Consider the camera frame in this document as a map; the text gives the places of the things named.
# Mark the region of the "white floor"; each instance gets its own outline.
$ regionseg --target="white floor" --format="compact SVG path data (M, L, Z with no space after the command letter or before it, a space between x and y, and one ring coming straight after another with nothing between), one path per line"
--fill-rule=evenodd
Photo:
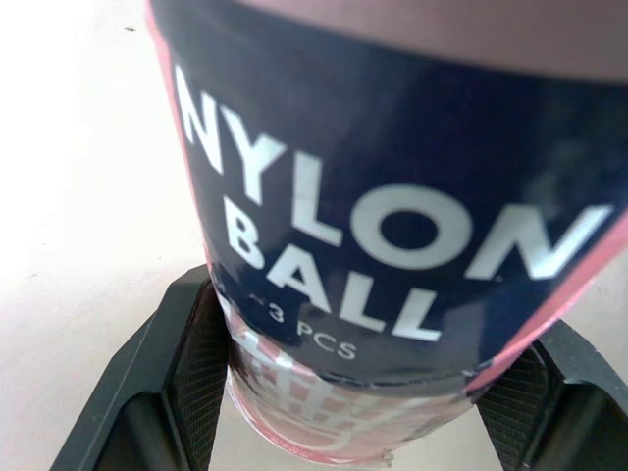
M0 470L39 471L113 353L203 254L142 2L18 3L0 20ZM624 254L567 317L628 381L627 273ZM226 401L210 469L322 468ZM499 465L473 411L392 469Z

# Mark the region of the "white lettering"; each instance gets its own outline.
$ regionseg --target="white lettering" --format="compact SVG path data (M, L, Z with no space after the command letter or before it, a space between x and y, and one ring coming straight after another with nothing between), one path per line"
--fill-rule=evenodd
M299 271L302 280L294 277ZM298 248L291 243L284 249L266 278L277 287L289 287L302 292L309 297L310 302L327 313L332 309L323 289L321 276L318 273L314 257L309 252Z
M271 302L269 305L269 314L271 315L271 317L273 318L273 320L279 322L279 323L283 323L284 322L284 310L279 307L277 304L275 304L274 302Z
M234 137L235 146L242 160L244 192L248 198L262 205L261 176L286 150L286 145L267 134L260 134L251 144L244 122L238 113L221 106L227 125Z
M338 356L340 358L344 358L345 360L354 360L355 350L355 345L344 341L340 344L340 351L338 351Z
M531 279L553 278L611 212L612 206L588 207L573 222L555 247L551 248L539 209L509 204L502 209L464 276L474 280L490 280L516 246Z
M223 174L223 160L220 149L220 137L218 136L218 123L216 122L216 102L205 92L200 94L203 119L198 117L194 102L189 94L185 75L179 66L175 66L175 81L177 82L177 96L183 118L185 137L191 144L194 143L192 127L198 135L198 140L209 159L209 163L220 175Z
M296 334L298 336L301 336L302 334L311 336L313 332L314 331L309 324L306 324L303 321L296 321Z
M386 323L364 315L366 301L371 293L373 279L356 272L349 272L340 307L340 318L344 321L365 327L375 332L382 332Z
M256 245L259 235L255 223L227 196L223 199L229 245L251 267L257 270L264 268L264 255Z
M381 232L382 222L391 214L412 211L436 224L436 239L416 249L399 248ZM355 240L374 259L406 270L439 267L460 254L469 242L472 222L460 203L446 194L424 186L392 184L369 191L351 213Z
M329 245L340 247L342 231L316 219L322 168L320 159L304 152L294 154L292 225Z
M323 348L326 351L330 351L330 352L336 351L336 349L334 347L328 346L328 345L324 345L323 342L321 341L321 339L328 340L331 343L333 343L334 345L336 345L336 339L334 339L329 334L325 334L323 332L317 332L316 334L314 334L314 341L318 344L318 346L320 346L321 348Z
M394 324L392 334L407 339L438 341L441 338L441 331L421 329L421 324L428 315L434 299L436 299L436 293L433 291L411 289Z

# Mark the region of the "cylindrical container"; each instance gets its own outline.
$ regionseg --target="cylindrical container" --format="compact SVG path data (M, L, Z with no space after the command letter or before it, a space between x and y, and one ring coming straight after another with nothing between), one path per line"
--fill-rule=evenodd
M284 449L382 462L626 245L624 2L151 3L230 391Z

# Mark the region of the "white surface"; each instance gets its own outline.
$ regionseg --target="white surface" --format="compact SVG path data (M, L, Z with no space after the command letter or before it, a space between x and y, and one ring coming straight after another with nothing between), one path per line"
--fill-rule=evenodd
M0 78L1 471L48 469L111 356L203 262L140 7L36 0L0 25L11 66ZM568 316L626 380L627 268L616 261ZM267 443L226 401L211 469L322 468ZM392 469L499 467L473 411Z

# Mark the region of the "navy blue label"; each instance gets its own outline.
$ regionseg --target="navy blue label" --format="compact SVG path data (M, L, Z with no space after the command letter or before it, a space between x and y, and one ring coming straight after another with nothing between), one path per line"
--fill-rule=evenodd
M625 87L155 3L213 276L318 371L477 368L625 210Z

